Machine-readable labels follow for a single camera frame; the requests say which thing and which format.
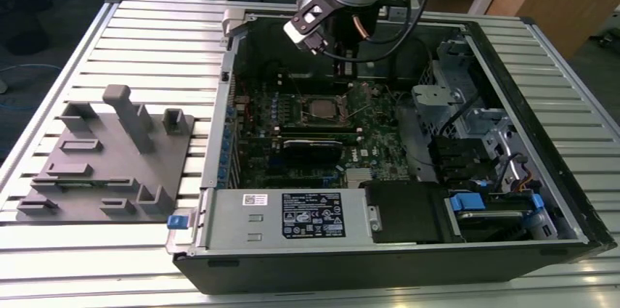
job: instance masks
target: barcode sticker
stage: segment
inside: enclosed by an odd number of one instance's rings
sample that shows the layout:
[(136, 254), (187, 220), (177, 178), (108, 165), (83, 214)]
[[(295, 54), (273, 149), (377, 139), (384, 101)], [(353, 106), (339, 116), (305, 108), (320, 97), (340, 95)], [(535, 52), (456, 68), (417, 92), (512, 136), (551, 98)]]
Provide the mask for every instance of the barcode sticker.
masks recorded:
[(243, 205), (244, 206), (265, 206), (268, 204), (267, 194), (244, 194)]

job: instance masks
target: blue latch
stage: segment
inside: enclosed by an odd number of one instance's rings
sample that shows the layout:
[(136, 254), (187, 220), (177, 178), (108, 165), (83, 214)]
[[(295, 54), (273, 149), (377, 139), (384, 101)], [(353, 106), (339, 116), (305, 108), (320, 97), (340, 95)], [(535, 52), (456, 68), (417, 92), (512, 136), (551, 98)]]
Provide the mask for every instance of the blue latch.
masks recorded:
[(484, 210), (483, 197), (480, 193), (457, 193), (449, 198), (453, 211)]
[(189, 216), (171, 215), (168, 216), (169, 230), (187, 230), (189, 228)]
[(532, 195), (532, 202), (533, 202), (533, 207), (536, 208), (536, 210), (544, 208), (544, 201), (543, 201), (543, 197), (540, 196), (540, 194)]

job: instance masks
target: power supply label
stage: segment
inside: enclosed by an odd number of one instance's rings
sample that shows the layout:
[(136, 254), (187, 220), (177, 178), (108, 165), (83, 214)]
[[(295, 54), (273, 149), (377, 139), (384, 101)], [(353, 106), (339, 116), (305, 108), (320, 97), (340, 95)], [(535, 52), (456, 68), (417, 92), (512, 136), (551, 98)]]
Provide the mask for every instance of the power supply label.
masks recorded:
[(340, 193), (283, 194), (281, 235), (287, 239), (344, 237)]

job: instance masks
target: floor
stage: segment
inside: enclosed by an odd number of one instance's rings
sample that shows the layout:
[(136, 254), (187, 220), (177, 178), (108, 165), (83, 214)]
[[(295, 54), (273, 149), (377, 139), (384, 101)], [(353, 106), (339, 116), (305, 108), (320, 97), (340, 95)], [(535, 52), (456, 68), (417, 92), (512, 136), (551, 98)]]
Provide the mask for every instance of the floor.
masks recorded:
[[(53, 7), (39, 14), (52, 45), (31, 56), (13, 56), (0, 47), (0, 70), (24, 63), (64, 66), (81, 36), (97, 14), (104, 0), (53, 0)], [(292, 3), (295, 0), (244, 0)], [(571, 60), (577, 74), (597, 96), (616, 121), (620, 121), (620, 55), (588, 41)], [(17, 68), (0, 72), (9, 86), (0, 94), (0, 163), (28, 124), (33, 110), (55, 81), (57, 71), (51, 68)]]

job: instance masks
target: aluminum extrusion table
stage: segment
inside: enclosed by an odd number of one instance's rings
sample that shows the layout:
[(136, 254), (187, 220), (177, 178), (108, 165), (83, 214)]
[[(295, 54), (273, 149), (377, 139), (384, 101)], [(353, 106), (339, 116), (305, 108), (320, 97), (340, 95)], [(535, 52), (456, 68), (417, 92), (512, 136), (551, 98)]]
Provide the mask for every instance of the aluminum extrusion table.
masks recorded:
[[(559, 264), (508, 283), (292, 294), (205, 296), (164, 249), (164, 224), (25, 226), (16, 206), (64, 129), (64, 102), (99, 101), (108, 84), (132, 87), (149, 113), (179, 107), (199, 120), (179, 208), (197, 202), (227, 7), (288, 5), (192, 0), (107, 3), (0, 168), (0, 307), (236, 304), (243, 307), (611, 308), (620, 301), (620, 249)], [(535, 25), (515, 17), (427, 14), (476, 20), (616, 241), (620, 241), (620, 130)], [(97, 111), (112, 111), (101, 102)]]

